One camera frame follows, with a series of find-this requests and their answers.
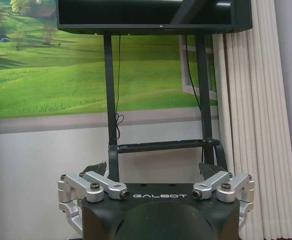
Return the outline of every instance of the power cord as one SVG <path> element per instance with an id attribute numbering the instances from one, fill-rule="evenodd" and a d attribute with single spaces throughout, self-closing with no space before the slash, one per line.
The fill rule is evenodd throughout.
<path id="1" fill-rule="evenodd" d="M 200 101 L 198 100 L 198 97 L 197 97 L 197 94 L 196 94 L 196 91 L 195 91 L 195 87 L 194 87 L 194 83 L 193 83 L 192 74 L 191 74 L 191 68 L 190 68 L 190 57 L 189 57 L 189 54 L 188 54 L 187 35 L 185 35 L 185 45 L 186 45 L 186 63 L 187 63 L 188 76 L 189 76 L 189 79 L 190 79 L 190 83 L 191 83 L 192 91 L 193 91 L 193 93 L 194 93 L 194 96 L 195 96 L 195 99 L 196 99 L 196 102 L 197 102 L 198 108 L 199 108 L 200 111 L 202 111 L 202 110 L 201 110 L 201 104 L 200 104 Z"/>
<path id="2" fill-rule="evenodd" d="M 115 105 L 115 128 L 116 128 L 116 132 L 118 133 L 118 137 L 116 138 L 116 140 L 120 139 L 121 137 L 121 131 L 119 128 L 119 124 L 121 124 L 124 119 L 125 116 L 123 114 L 119 114 L 117 112 L 118 109 L 118 104 L 120 102 L 120 75 L 121 75 L 121 41 L 122 40 L 122 36 L 119 35 L 119 42 L 118 42 L 118 74 L 117 74 L 117 100 L 116 100 L 116 105 Z M 112 138 L 114 135 L 114 130 L 112 131 L 110 138 Z"/>

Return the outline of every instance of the metal pole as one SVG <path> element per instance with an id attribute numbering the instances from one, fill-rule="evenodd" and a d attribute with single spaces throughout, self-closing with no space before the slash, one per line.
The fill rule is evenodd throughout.
<path id="1" fill-rule="evenodd" d="M 198 81 L 199 81 L 199 97 L 201 108 L 201 126 L 202 126 L 202 138 L 204 140 L 211 139 L 212 134 L 212 116 L 211 116 L 211 103 L 210 103 L 210 88 L 209 88 L 209 75 L 206 59 L 206 45 L 205 35 L 195 35 L 196 45 L 196 59 L 198 69 Z M 211 144 L 206 144 L 203 147 L 205 163 L 214 164 L 214 151 Z"/>
<path id="2" fill-rule="evenodd" d="M 113 53 L 112 36 L 104 34 L 104 59 L 105 59 L 105 78 L 106 78 L 106 98 L 107 98 L 107 116 L 108 116 L 108 164 L 109 178 L 119 182 L 119 166 L 117 151 L 117 131 L 116 131 L 116 110 L 115 110 L 115 92 L 114 92 L 114 71 L 113 71 Z"/>

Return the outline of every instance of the black metal frame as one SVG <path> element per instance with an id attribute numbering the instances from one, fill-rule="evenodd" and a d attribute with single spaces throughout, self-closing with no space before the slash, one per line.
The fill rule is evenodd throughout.
<path id="1" fill-rule="evenodd" d="M 213 139 L 212 135 L 212 117 L 208 83 L 209 79 L 208 68 L 206 61 L 205 35 L 197 34 L 195 36 L 203 140 L 194 139 L 183 141 L 150 142 L 125 145 L 117 144 L 112 35 L 104 34 L 103 39 L 108 114 L 108 136 L 109 136 L 108 149 L 109 178 L 113 181 L 119 182 L 118 154 L 198 147 L 203 148 L 205 163 L 211 165 L 214 164 L 213 150 L 214 148 L 216 152 L 217 164 L 222 166 L 225 170 L 227 170 L 223 146 L 219 140 Z"/>

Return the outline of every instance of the white curtain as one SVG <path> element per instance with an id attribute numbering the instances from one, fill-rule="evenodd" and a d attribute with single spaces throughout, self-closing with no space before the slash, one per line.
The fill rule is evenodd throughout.
<path id="1" fill-rule="evenodd" d="M 256 181 L 244 240 L 292 238 L 292 149 L 274 0 L 251 0 L 253 29 L 213 37 L 221 140 L 230 172 Z"/>

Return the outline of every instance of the black monitor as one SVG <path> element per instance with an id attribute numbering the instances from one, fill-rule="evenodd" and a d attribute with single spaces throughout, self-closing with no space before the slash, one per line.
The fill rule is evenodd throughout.
<path id="1" fill-rule="evenodd" d="M 57 26 L 70 33 L 233 33 L 252 28 L 251 0 L 56 1 Z"/>

